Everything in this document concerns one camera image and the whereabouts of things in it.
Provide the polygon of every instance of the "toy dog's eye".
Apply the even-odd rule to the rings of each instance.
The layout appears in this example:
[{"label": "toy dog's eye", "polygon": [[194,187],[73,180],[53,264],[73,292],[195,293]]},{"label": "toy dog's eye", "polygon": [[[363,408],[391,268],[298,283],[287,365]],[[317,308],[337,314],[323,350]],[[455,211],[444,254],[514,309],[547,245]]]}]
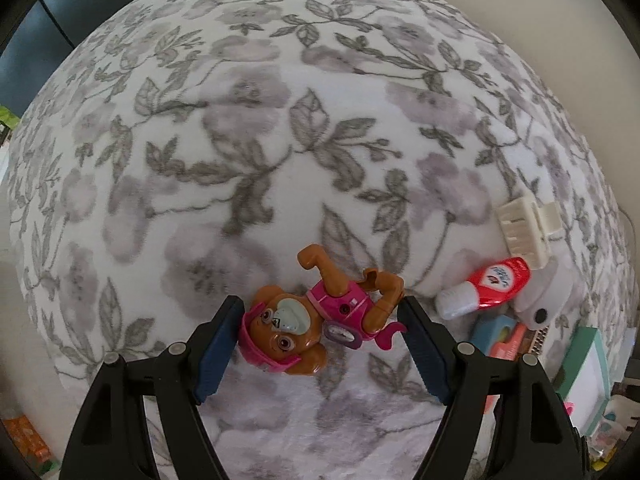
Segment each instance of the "toy dog's eye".
[{"label": "toy dog's eye", "polygon": [[273,319],[273,310],[271,310],[270,308],[265,309],[263,313],[260,314],[260,319],[265,324],[270,323],[271,319]]},{"label": "toy dog's eye", "polygon": [[285,335],[278,339],[278,346],[280,347],[280,350],[284,350],[285,352],[292,350],[295,345],[296,344],[293,342],[293,339]]}]

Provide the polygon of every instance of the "dark cabinet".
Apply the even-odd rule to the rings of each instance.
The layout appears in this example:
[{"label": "dark cabinet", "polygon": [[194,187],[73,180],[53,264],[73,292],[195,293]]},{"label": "dark cabinet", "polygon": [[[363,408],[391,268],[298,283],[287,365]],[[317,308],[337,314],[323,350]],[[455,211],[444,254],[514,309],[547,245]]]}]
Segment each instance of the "dark cabinet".
[{"label": "dark cabinet", "polygon": [[39,0],[0,55],[0,104],[21,116],[55,69],[133,0]]}]

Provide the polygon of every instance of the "floral blanket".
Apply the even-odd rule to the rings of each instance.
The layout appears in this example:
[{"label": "floral blanket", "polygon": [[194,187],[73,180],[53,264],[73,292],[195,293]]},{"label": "floral blanket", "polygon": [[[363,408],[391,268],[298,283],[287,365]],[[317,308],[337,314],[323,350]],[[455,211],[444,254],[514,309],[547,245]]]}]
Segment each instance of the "floral blanket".
[{"label": "floral blanket", "polygon": [[[558,200],[569,300],[609,365],[637,304],[618,207],[533,70],[443,0],[136,0],[46,83],[11,145],[12,241],[31,319],[82,401],[107,351],[152,356],[227,294],[316,282],[296,253],[432,296],[507,256],[493,209]],[[449,323],[465,338],[475,321]],[[237,355],[200,413],[234,479],[409,479],[444,409],[404,342],[329,346],[317,377]],[[156,407],[154,450],[174,478]],[[490,421],[469,478],[488,452]]]}]

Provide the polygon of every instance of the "blue gripper pad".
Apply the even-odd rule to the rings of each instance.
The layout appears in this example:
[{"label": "blue gripper pad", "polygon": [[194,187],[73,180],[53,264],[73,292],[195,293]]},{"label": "blue gripper pad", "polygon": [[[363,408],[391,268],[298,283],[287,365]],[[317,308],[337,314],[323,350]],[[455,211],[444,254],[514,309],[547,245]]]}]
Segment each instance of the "blue gripper pad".
[{"label": "blue gripper pad", "polygon": [[407,328],[402,337],[424,386],[431,395],[448,405],[454,394],[450,376],[455,366],[455,339],[444,325],[429,319],[413,296],[404,298],[398,305],[398,321]]},{"label": "blue gripper pad", "polygon": [[198,363],[198,381],[193,389],[198,404],[203,403],[218,390],[222,375],[238,342],[243,314],[242,300],[237,296],[228,296],[213,320],[209,322],[215,330]]}]

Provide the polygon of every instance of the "toy dog's head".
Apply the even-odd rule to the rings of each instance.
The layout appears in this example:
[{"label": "toy dog's head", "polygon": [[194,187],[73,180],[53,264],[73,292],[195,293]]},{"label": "toy dog's head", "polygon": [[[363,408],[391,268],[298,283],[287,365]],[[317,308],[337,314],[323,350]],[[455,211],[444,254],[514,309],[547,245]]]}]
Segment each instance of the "toy dog's head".
[{"label": "toy dog's head", "polygon": [[242,318],[242,355],[270,372],[316,373],[326,365],[326,349],[319,343],[322,318],[306,298],[269,288],[277,294],[265,298],[268,290],[261,290],[261,301]]}]

